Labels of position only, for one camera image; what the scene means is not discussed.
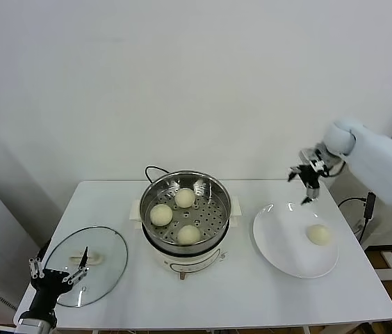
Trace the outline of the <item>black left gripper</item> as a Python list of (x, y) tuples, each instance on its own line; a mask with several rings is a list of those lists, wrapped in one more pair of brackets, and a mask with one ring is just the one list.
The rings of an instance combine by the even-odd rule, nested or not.
[(76, 284), (88, 273), (86, 262), (88, 261), (88, 247), (82, 254), (78, 269), (69, 274), (55, 269), (43, 269), (42, 260), (51, 243), (49, 239), (38, 251), (35, 257), (28, 260), (31, 272), (31, 285), (35, 289), (35, 296), (30, 304), (28, 312), (32, 315), (52, 315), (60, 295), (72, 289), (70, 284)]

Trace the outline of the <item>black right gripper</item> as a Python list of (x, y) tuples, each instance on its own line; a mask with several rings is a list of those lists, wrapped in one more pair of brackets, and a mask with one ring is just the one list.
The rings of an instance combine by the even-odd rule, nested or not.
[(313, 202), (320, 193), (318, 181), (320, 174), (311, 165), (292, 166), (288, 174), (288, 181), (290, 182), (296, 177), (301, 178), (306, 187), (306, 197), (301, 202), (301, 205)]

